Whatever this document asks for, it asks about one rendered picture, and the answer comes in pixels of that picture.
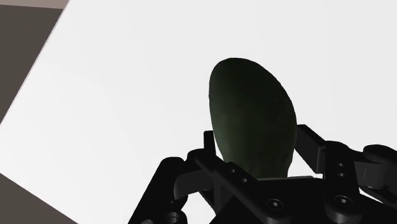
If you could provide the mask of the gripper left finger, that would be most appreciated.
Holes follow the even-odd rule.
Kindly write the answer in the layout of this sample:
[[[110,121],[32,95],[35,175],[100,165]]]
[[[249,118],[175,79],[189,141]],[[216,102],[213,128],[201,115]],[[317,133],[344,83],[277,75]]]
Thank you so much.
[[[193,193],[215,212],[209,224],[292,224],[284,196],[265,192],[256,178],[216,155],[211,130],[203,148],[185,160],[161,161],[128,224],[188,224],[182,208]]]

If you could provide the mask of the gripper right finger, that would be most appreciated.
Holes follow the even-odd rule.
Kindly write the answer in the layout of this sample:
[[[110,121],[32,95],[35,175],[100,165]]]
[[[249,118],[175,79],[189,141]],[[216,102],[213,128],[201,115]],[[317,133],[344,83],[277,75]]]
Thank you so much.
[[[397,151],[371,144],[355,151],[297,127],[295,150],[324,183],[324,211],[334,224],[397,224]]]

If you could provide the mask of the dark green oval fruit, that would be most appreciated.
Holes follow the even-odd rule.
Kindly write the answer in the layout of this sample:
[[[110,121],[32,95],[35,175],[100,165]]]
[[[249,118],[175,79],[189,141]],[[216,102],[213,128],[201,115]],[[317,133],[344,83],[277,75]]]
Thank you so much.
[[[209,109],[225,162],[254,178],[287,177],[297,122],[293,103],[276,77],[251,60],[222,60],[210,75]]]

